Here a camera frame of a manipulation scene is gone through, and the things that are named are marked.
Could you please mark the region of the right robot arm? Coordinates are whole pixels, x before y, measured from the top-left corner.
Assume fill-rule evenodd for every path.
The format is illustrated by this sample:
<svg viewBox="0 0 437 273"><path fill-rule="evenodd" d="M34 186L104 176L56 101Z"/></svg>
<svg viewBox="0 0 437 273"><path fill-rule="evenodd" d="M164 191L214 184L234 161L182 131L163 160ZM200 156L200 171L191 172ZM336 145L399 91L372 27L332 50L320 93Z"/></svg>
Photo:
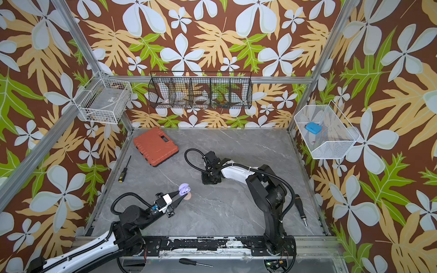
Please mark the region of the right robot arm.
<svg viewBox="0 0 437 273"><path fill-rule="evenodd" d="M282 252L286 243L283 219L296 199L294 189L286 180L266 164L249 167L228 158L220 159L213 151L205 154L198 149L187 149L184 159L201 172L205 185L221 183L223 178L246 184L256 206L264 214L266 248L271 254Z"/></svg>

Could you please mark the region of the pink earbud charging case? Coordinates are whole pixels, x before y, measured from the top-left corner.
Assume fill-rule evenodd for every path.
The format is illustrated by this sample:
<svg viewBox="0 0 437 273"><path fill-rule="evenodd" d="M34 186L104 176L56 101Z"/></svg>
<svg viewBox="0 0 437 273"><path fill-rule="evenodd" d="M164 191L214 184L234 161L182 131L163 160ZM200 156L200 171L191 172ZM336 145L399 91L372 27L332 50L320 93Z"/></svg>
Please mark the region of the pink earbud charging case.
<svg viewBox="0 0 437 273"><path fill-rule="evenodd" d="M191 192L187 193L184 200L190 200L192 198Z"/></svg>

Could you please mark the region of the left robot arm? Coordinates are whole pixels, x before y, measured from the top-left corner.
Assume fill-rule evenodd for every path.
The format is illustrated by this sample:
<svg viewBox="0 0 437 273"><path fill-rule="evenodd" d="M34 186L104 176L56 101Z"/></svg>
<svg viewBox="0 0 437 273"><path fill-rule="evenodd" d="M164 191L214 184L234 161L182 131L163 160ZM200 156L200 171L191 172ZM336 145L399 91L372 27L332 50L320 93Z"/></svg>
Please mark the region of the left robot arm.
<svg viewBox="0 0 437 273"><path fill-rule="evenodd" d="M88 273L112 260L141 253L145 240L141 230L147 228L162 216L172 217L175 209L190 194L189 190L171 193L157 193L153 204L134 192L124 193L112 203L110 211L119 217L110 224L103 235L91 242L55 258L33 259L28 273ZM117 203L125 197L134 197L145 208L137 205L127 207L123 212L115 210Z"/></svg>

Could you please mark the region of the purple earbud charging case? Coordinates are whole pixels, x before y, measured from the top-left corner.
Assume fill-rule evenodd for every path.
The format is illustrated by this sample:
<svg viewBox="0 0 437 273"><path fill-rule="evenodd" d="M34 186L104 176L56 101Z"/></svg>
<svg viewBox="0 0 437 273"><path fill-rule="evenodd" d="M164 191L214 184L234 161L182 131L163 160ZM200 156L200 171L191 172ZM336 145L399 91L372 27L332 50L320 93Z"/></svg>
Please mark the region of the purple earbud charging case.
<svg viewBox="0 0 437 273"><path fill-rule="evenodd" d="M183 183L179 186L179 196L184 196L191 191L189 184Z"/></svg>

